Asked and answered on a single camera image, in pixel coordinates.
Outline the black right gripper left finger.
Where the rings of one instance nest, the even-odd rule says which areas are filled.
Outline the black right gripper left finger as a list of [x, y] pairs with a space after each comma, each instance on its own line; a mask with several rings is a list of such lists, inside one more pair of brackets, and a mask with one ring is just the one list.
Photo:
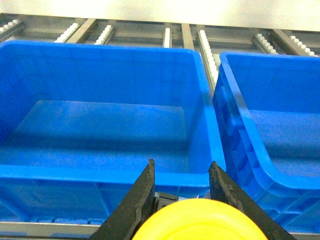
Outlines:
[[91, 240], [131, 240], [152, 215], [155, 203], [155, 161], [148, 164], [118, 207], [89, 237]]

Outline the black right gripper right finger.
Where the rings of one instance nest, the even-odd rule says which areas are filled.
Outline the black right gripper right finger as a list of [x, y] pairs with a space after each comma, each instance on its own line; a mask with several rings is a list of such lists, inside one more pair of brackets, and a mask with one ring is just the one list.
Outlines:
[[210, 198], [228, 204], [249, 217], [268, 240], [294, 240], [295, 237], [276, 223], [256, 202], [217, 164], [209, 169]]

